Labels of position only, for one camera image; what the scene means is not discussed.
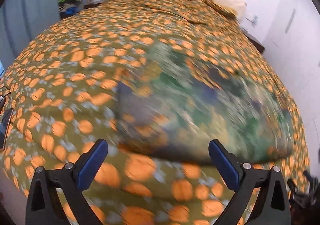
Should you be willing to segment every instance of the wrinkled bedsheet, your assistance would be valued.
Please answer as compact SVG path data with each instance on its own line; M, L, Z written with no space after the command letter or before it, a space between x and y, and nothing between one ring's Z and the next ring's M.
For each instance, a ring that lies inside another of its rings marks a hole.
M295 102L212 0L105 0L46 29L0 84L12 92L4 110L14 108L0 159L26 196L37 166L61 168L107 140L84 192L105 224L214 222L233 192L208 158L213 138L307 187Z

